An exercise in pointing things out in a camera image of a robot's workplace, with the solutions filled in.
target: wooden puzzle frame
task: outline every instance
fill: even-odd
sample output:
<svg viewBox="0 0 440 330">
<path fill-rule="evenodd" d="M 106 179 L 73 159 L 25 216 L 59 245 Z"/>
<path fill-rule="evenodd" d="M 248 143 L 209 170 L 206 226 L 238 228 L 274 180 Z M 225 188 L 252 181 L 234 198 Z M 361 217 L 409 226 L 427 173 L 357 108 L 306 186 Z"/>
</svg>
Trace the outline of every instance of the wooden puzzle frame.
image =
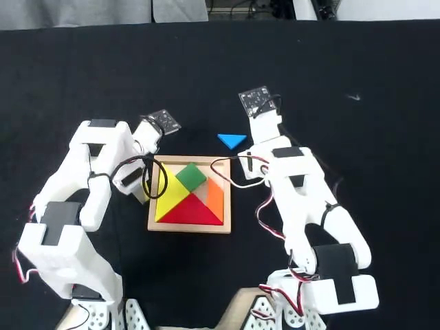
<svg viewBox="0 0 440 330">
<path fill-rule="evenodd" d="M 186 165 L 194 163 L 197 166 L 209 166 L 211 162 L 219 157 L 207 156 L 165 156 L 156 155 L 155 159 L 163 163 L 165 166 L 169 165 Z M 230 160 L 225 159 L 216 162 L 214 165 L 216 170 L 230 177 Z M 151 174 L 151 194 L 156 195 L 159 186 L 159 166 L 153 165 Z M 190 225 L 178 223 L 160 223 L 155 222 L 156 213 L 156 199 L 150 200 L 150 207 L 148 210 L 147 229 L 152 231 L 167 231 L 167 232 L 207 232 L 214 234 L 229 234 L 231 233 L 231 187 L 226 180 L 223 181 L 223 225 Z"/>
</svg>

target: green square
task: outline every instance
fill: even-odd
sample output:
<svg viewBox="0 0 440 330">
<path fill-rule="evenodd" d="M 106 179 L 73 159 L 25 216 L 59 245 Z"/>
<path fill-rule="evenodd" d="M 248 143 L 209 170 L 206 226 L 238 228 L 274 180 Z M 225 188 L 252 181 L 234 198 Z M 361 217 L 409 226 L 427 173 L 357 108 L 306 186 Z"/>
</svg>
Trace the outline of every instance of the green square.
<svg viewBox="0 0 440 330">
<path fill-rule="evenodd" d="M 189 191 L 195 190 L 198 186 L 206 181 L 206 176 L 197 168 L 194 163 L 189 163 L 176 175 L 176 178 Z"/>
</svg>

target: red triangle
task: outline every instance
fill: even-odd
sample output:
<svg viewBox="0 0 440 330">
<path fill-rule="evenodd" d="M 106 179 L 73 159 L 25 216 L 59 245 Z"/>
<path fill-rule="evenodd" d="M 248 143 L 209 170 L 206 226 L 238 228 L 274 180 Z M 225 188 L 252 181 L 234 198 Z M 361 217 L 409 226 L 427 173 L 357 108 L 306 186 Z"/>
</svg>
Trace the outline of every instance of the red triangle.
<svg viewBox="0 0 440 330">
<path fill-rule="evenodd" d="M 183 201 L 165 214 L 159 222 L 191 225 L 223 225 L 214 213 L 194 194 L 189 194 Z"/>
</svg>

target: tangram puzzle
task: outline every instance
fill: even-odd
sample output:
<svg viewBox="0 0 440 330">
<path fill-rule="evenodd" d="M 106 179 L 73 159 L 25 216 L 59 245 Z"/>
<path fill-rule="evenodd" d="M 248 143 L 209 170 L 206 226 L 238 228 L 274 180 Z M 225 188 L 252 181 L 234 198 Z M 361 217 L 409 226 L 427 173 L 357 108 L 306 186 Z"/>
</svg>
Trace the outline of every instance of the tangram puzzle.
<svg viewBox="0 0 440 330">
<path fill-rule="evenodd" d="M 209 165 L 215 157 L 155 156 L 164 165 L 168 188 L 150 201 L 149 230 L 230 232 L 230 185 L 217 177 Z M 229 160 L 216 170 L 227 172 Z M 164 176 L 153 167 L 151 190 L 162 191 Z"/>
</svg>

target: robotic hand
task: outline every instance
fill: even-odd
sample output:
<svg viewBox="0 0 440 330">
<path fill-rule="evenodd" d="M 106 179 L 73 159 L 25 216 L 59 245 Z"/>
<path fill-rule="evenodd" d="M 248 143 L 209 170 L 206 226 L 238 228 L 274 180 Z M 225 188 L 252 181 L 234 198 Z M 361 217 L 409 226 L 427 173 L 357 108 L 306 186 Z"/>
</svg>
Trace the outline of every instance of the robotic hand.
<svg viewBox="0 0 440 330">
<path fill-rule="evenodd" d="M 293 304 L 284 294 L 297 297 L 299 317 L 304 314 L 302 306 L 319 314 L 374 309 L 379 304 L 375 280 L 359 275 L 371 263 L 369 246 L 333 196 L 314 154 L 306 147 L 292 146 L 280 134 L 282 118 L 275 104 L 279 97 L 270 96 L 266 87 L 240 94 L 254 145 L 239 153 L 246 179 L 264 178 L 271 189 L 269 201 L 275 200 L 283 220 L 278 237 L 285 241 L 288 269 L 274 272 L 268 287 L 261 288 L 274 297 L 277 326 L 281 329 L 280 315 Z M 326 230 L 338 244 L 311 247 L 305 235 L 308 223 Z"/>
<path fill-rule="evenodd" d="M 93 305 L 107 321 L 113 316 L 112 329 L 119 329 L 122 277 L 95 251 L 86 232 L 98 230 L 102 223 L 111 197 L 109 178 L 121 193 L 145 202 L 141 185 L 144 162 L 121 163 L 156 152 L 162 134 L 153 124 L 148 118 L 142 120 L 132 135 L 126 122 L 82 122 L 63 163 L 35 197 L 36 223 L 25 225 L 18 245 L 61 298 L 73 299 L 75 305 Z M 82 188 L 89 189 L 83 207 L 65 201 Z"/>
</svg>

